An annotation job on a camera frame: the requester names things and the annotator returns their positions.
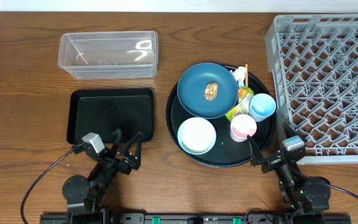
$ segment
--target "round black tray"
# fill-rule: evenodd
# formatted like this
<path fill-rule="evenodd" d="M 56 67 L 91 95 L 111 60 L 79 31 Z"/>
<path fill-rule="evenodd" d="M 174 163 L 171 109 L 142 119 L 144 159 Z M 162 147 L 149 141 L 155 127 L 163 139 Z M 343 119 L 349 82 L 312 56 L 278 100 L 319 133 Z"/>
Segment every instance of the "round black tray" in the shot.
<path fill-rule="evenodd" d="M 234 71 L 232 66 L 224 66 L 228 70 Z M 265 85 L 253 74 L 248 73 L 249 87 L 255 94 L 270 94 Z M 194 117 L 189 114 L 179 102 L 177 95 L 177 85 L 173 88 L 167 103 L 167 126 L 173 141 L 176 145 L 197 162 L 213 167 L 234 167 L 250 161 L 250 149 L 248 141 L 235 142 L 230 137 L 230 121 L 222 116 L 220 118 L 209 119 L 208 121 L 216 130 L 216 142 L 213 148 L 202 155 L 192 155 L 184 151 L 178 142 L 177 134 L 179 126 L 189 118 Z M 276 128 L 276 114 L 257 123 L 257 131 L 252 139 L 263 151 L 271 142 Z"/>

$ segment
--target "wood grain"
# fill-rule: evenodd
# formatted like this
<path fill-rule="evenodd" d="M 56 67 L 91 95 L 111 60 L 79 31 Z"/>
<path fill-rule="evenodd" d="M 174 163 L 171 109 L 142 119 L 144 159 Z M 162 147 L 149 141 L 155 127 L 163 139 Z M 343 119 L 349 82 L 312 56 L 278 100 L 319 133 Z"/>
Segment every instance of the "wood grain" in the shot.
<path fill-rule="evenodd" d="M 199 62 L 248 63 L 274 94 L 264 35 L 276 14 L 169 14 L 126 12 L 0 12 L 0 223 L 20 223 L 21 200 L 38 175 L 70 149 L 66 128 L 70 94 L 84 88 L 149 87 L 155 98 L 155 131 L 144 144 L 142 166 L 119 175 L 104 204 L 116 211 L 149 213 L 278 212 L 286 206 L 275 174 L 249 164 L 217 169 L 184 155 L 165 122 L 169 93 L 180 75 Z M 155 78 L 74 80 L 57 66 L 67 32 L 154 30 L 160 58 Z M 278 145 L 275 137 L 269 147 Z M 65 212 L 62 184 L 88 175 L 94 162 L 70 155 L 35 187 L 25 206 L 30 223 L 44 212 Z M 302 166 L 358 194 L 358 165 Z M 358 201 L 333 191 L 331 210 L 358 223 Z"/>

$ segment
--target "gray dish rack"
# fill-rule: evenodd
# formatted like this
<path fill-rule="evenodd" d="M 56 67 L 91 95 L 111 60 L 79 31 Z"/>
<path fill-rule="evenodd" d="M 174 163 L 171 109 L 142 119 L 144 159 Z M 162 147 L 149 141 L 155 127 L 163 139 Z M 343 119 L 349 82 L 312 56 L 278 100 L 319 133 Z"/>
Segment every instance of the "gray dish rack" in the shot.
<path fill-rule="evenodd" d="M 299 164 L 358 163 L 358 14 L 277 16 L 265 36 L 282 121 L 306 137 Z"/>

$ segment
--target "white cup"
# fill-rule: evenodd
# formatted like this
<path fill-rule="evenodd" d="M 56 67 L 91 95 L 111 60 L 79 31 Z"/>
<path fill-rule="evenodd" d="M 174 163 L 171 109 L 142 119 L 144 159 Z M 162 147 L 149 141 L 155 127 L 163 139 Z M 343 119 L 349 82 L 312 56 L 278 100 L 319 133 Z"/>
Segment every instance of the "white cup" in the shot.
<path fill-rule="evenodd" d="M 236 142 L 247 140 L 247 136 L 253 136 L 256 133 L 256 122 L 246 114 L 240 114 L 233 118 L 230 123 L 230 137 Z"/>

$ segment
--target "black cable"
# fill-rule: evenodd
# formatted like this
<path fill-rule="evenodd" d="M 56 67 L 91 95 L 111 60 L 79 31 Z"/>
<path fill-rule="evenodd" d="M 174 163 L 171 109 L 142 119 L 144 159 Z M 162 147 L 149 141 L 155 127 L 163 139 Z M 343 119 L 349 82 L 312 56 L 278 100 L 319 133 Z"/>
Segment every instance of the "black cable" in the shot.
<path fill-rule="evenodd" d="M 297 171 L 293 166 L 291 166 L 291 164 L 289 164 L 289 167 L 290 167 L 290 169 L 292 170 L 292 172 L 294 172 L 296 175 L 298 175 L 298 176 L 301 177 L 302 179 L 306 180 L 306 179 L 308 178 L 307 176 L 303 175 L 301 172 Z M 348 191 L 348 190 L 342 189 L 342 188 L 340 188 L 340 187 L 336 187 L 336 186 L 331 185 L 331 184 L 329 184 L 329 183 L 324 183 L 324 182 L 323 182 L 323 183 L 320 183 L 320 184 L 325 185 L 325 186 L 327 186 L 327 187 L 330 187 L 330 188 L 332 188 L 332 189 L 338 190 L 338 191 L 340 191 L 340 192 L 342 192 L 342 193 L 348 194 L 348 195 L 350 195 L 350 196 L 352 196 L 352 197 L 358 199 L 358 195 L 356 195 L 356 194 L 354 194 L 354 193 L 352 193 L 352 192 L 350 192 L 350 191 Z"/>
<path fill-rule="evenodd" d="M 264 211 L 263 211 L 262 209 L 260 209 L 260 208 L 251 208 L 251 209 L 246 213 L 246 220 L 247 220 L 247 221 L 248 221 L 248 213 L 249 213 L 250 211 L 252 211 L 252 210 L 255 210 L 255 209 L 261 211 L 262 214 L 264 214 L 264 215 L 266 216 L 267 220 L 268 220 L 269 222 L 273 223 L 273 220 L 271 220 L 271 219 L 266 215 L 266 213 L 264 213 Z"/>
<path fill-rule="evenodd" d="M 20 215 L 22 217 L 22 220 L 25 224 L 29 224 L 27 222 L 27 220 L 25 219 L 24 216 L 24 204 L 25 201 L 27 200 L 27 197 L 29 196 L 31 190 L 35 187 L 35 185 L 38 183 L 38 181 L 40 181 L 40 179 L 47 174 L 47 172 L 49 172 L 52 168 L 54 168 L 60 161 L 62 161 L 64 158 L 66 158 L 68 155 L 70 155 L 73 151 L 70 150 L 68 153 L 66 153 L 64 156 L 62 156 L 58 161 L 56 161 L 54 164 L 52 164 L 48 169 L 46 169 L 35 181 L 34 183 L 30 186 L 29 190 L 27 191 L 27 193 L 25 193 L 23 201 L 22 201 L 22 205 L 20 207 Z"/>
<path fill-rule="evenodd" d="M 350 192 L 350 191 L 348 191 L 348 190 L 345 190 L 345 189 L 342 189 L 342 188 L 340 188 L 340 187 L 336 187 L 336 186 L 333 186 L 333 185 L 327 184 L 327 183 L 320 183 L 320 184 L 323 184 L 323 185 L 325 185 L 325 186 L 327 186 L 327 187 L 330 187 L 330 188 L 332 188 L 332 189 L 338 190 L 338 191 L 340 191 L 340 192 L 342 192 L 342 193 L 348 194 L 348 195 L 350 195 L 350 196 L 352 196 L 352 197 L 358 199 L 358 195 L 356 195 L 356 194 L 354 194 L 354 193 L 352 193 L 352 192 Z"/>

